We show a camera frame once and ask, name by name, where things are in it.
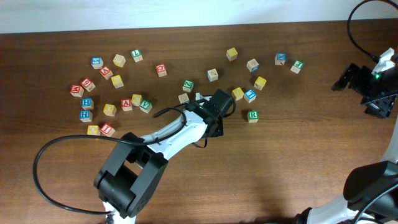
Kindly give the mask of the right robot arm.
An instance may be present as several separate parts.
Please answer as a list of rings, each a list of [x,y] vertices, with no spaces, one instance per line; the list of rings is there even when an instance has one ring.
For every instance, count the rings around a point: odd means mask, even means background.
[[[362,96],[365,113],[388,118],[397,99],[397,51],[389,48],[374,69],[351,64],[332,86],[350,88]],[[355,168],[343,194],[317,208],[297,214],[294,223],[386,223],[397,219],[397,132],[380,162]]]

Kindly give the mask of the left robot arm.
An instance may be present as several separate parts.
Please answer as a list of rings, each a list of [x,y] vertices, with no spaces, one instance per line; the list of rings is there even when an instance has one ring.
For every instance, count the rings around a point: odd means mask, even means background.
[[[164,128],[142,137],[125,134],[94,179],[106,210],[106,223],[134,223],[157,188],[169,160],[186,146],[223,135],[223,118],[234,113],[236,103],[224,90],[188,101],[154,114],[169,111],[178,118]]]

